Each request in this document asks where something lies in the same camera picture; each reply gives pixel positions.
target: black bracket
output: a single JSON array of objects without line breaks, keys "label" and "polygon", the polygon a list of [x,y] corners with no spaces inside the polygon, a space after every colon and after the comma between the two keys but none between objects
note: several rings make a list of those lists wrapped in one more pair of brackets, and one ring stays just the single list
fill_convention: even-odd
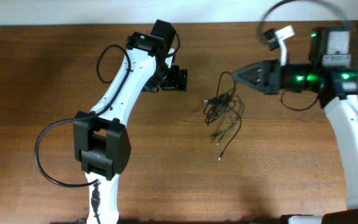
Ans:
[{"label": "black bracket", "polygon": [[150,34],[136,31],[127,39],[128,49],[141,49],[155,57],[157,69],[142,91],[177,90],[186,91],[187,70],[178,65],[168,68],[165,59],[172,46],[176,30],[171,23],[157,20]]},{"label": "black bracket", "polygon": [[[79,111],[75,118],[90,116],[92,114]],[[131,144],[125,125],[118,119],[84,119],[75,121],[73,128],[75,159],[81,162],[82,171],[103,175],[107,180],[124,171],[131,155]],[[106,136],[98,134],[102,129],[106,130]]]},{"label": "black bracket", "polygon": [[278,44],[278,40],[277,40],[277,36],[276,36],[275,32],[276,32],[275,29],[270,29],[264,33],[264,36],[267,39],[268,49],[270,51],[273,51],[280,47],[280,45]]}]

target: green light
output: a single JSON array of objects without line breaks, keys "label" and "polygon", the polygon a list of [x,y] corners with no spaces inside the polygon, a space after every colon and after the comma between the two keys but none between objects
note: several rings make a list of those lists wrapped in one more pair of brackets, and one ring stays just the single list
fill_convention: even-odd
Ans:
[{"label": "green light", "polygon": [[303,77],[303,76],[300,76],[300,75],[296,76],[296,80],[298,80],[298,81],[302,81],[304,79],[305,79],[305,77]]},{"label": "green light", "polygon": [[314,81],[318,81],[320,79],[320,77],[318,75],[315,74],[309,74],[308,78],[306,78],[309,82],[314,82]]},{"label": "green light", "polygon": [[342,78],[343,78],[343,79],[348,79],[348,78],[349,78],[349,74],[346,74],[346,73],[342,74]]}]

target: wood grain surface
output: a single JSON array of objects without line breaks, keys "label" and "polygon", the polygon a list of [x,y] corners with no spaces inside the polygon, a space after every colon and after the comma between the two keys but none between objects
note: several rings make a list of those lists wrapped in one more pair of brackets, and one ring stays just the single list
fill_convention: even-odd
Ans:
[{"label": "wood grain surface", "polygon": [[[305,63],[312,28],[338,24],[292,25],[296,36],[287,41],[291,62]],[[151,28],[0,27],[0,223],[68,223],[88,215],[88,189],[58,187],[40,175],[35,139],[46,125],[89,111],[102,97],[108,85],[96,77],[95,65],[105,46],[124,45],[135,30]],[[119,183],[121,218],[246,221],[346,209],[341,158],[319,106],[294,112],[280,105],[279,96],[239,86],[244,125],[218,162],[224,144],[209,140],[217,124],[205,125],[202,100],[214,95],[222,71],[279,57],[279,50],[269,52],[258,43],[256,23],[175,28],[181,37],[175,64],[189,71],[188,91],[140,94],[127,127],[132,155]],[[122,57],[118,50],[106,55],[101,65],[105,79],[115,76]],[[223,88],[230,87],[229,79],[223,82]],[[314,97],[288,94],[288,103],[306,106]],[[40,157],[52,177],[86,182],[74,158],[71,124],[45,136]]]}]

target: cable plug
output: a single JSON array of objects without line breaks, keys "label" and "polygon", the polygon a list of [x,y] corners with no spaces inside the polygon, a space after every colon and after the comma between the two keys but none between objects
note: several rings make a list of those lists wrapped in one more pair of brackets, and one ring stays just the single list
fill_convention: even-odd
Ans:
[{"label": "cable plug", "polygon": [[221,152],[221,154],[219,155],[219,160],[220,161],[223,158],[223,154],[224,154],[224,150]]},{"label": "cable plug", "polygon": [[205,99],[203,101],[204,105],[207,106],[207,105],[211,105],[211,104],[216,104],[217,102],[217,99],[216,98],[212,98],[212,99]]},{"label": "cable plug", "polygon": [[94,189],[92,191],[92,198],[91,198],[91,205],[93,208],[93,211],[95,213],[95,216],[97,216],[98,213],[98,207],[100,204],[100,196],[99,196],[99,182],[93,185]]},{"label": "cable plug", "polygon": [[224,137],[225,134],[226,134],[226,132],[224,132],[224,133],[222,134],[222,136],[219,138],[218,142],[216,143],[217,146],[221,143],[221,141],[222,141],[222,139],[223,139],[223,137]]}]

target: robotic arm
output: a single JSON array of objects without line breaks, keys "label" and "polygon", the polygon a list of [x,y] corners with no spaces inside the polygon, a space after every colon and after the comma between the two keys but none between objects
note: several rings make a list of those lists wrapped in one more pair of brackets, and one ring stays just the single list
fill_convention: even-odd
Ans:
[{"label": "robotic arm", "polygon": [[265,94],[316,92],[315,102],[319,100],[335,132],[346,176],[348,210],[323,217],[284,216],[284,223],[358,223],[358,72],[349,68],[350,31],[320,27],[311,36],[311,64],[267,60],[237,70],[233,77]]},{"label": "robotic arm", "polygon": [[[110,108],[97,118],[74,122],[75,158],[81,162],[89,183],[98,179],[96,185],[89,186],[89,207],[92,209],[88,224],[118,222],[119,174],[126,168],[131,155],[126,125],[140,92],[153,89],[186,91],[187,70],[172,65],[175,54],[170,46],[175,34],[171,24],[157,21],[150,34],[134,32],[128,37],[128,57],[124,58],[109,89],[91,111],[99,113],[107,106]],[[79,111],[75,118],[87,116],[91,114]],[[106,136],[98,134],[102,129],[106,130]]]}]

